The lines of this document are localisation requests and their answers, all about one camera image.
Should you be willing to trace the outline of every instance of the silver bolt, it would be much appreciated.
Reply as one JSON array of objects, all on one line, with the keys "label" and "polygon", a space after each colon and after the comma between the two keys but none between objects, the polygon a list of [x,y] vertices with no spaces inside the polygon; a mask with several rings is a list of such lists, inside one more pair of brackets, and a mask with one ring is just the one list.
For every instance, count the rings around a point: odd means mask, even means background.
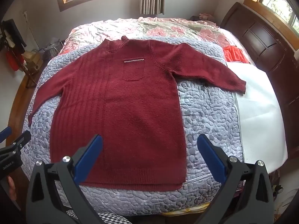
[{"label": "silver bolt", "polygon": [[42,165],[42,160],[38,160],[38,161],[36,161],[36,163],[35,163],[37,166],[40,166],[40,165]]},{"label": "silver bolt", "polygon": [[238,159],[237,159],[235,156],[231,156],[231,157],[229,157],[229,160],[230,160],[231,162],[237,162],[237,161],[238,161]]},{"label": "silver bolt", "polygon": [[264,164],[264,162],[263,162],[262,160],[258,160],[258,165],[262,167],[262,166],[264,166],[265,164]]},{"label": "silver bolt", "polygon": [[69,156],[64,156],[63,158],[62,158],[62,161],[63,162],[69,162],[71,160],[71,157],[69,157]]}]

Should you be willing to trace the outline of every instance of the ribbed collar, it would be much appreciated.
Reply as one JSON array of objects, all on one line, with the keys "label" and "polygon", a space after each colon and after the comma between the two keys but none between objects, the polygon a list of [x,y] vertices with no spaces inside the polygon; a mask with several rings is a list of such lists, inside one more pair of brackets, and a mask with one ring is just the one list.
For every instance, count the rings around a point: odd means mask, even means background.
[{"label": "ribbed collar", "polygon": [[106,50],[106,51],[110,51],[110,50],[115,50],[115,49],[119,49],[121,47],[123,47],[124,45],[126,45],[130,40],[126,37],[126,36],[122,36],[121,40],[108,40],[105,39],[100,45],[99,47],[102,50]]}]

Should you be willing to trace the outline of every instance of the headboard panel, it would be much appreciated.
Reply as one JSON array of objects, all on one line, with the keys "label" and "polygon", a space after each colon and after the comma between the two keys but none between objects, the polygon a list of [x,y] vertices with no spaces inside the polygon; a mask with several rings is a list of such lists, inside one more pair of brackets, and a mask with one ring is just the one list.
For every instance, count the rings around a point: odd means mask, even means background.
[{"label": "headboard panel", "polygon": [[267,73],[281,108],[289,158],[299,156],[299,65],[293,49],[268,23],[240,3],[231,7],[220,27],[235,35],[257,68]]}]

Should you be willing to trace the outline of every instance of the white sheet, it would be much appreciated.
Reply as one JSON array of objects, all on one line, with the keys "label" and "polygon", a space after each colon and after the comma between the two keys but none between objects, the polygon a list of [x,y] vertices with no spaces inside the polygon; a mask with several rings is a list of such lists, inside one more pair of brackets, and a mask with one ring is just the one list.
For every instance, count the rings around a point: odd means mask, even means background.
[{"label": "white sheet", "polygon": [[271,173],[288,158],[283,119],[272,85],[266,73],[253,65],[227,64],[246,81],[245,95],[236,93],[244,162],[263,160]]}]

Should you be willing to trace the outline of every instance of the pink floral blanket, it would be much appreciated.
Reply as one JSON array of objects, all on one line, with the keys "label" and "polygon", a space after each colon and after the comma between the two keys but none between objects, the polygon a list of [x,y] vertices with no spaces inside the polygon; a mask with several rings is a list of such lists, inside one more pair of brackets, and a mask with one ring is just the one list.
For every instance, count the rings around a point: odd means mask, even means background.
[{"label": "pink floral blanket", "polygon": [[89,44],[102,43],[104,39],[118,40],[123,35],[129,39],[143,36],[182,37],[213,42],[222,48],[233,45],[241,49],[244,56],[253,64],[245,48],[230,32],[210,21],[194,22],[180,18],[140,17],[139,19],[107,20],[80,25],[71,31],[60,55]]}]

